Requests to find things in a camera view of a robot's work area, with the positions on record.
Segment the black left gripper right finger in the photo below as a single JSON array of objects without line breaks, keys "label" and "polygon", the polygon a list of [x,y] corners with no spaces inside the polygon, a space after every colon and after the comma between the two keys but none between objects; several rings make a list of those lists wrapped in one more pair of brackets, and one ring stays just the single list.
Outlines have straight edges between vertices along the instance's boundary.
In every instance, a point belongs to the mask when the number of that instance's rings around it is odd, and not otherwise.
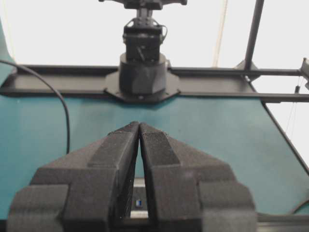
[{"label": "black left gripper right finger", "polygon": [[150,221],[160,232],[254,232],[249,189],[230,165],[140,124]]}]

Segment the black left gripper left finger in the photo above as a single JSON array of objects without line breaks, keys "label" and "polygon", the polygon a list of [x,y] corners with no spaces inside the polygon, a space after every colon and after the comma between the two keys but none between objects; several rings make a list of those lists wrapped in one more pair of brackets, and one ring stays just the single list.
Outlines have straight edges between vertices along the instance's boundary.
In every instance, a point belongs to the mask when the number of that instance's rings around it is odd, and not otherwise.
[{"label": "black left gripper left finger", "polygon": [[9,232],[108,232],[126,216],[138,151],[139,123],[37,169],[19,190],[6,222]]}]

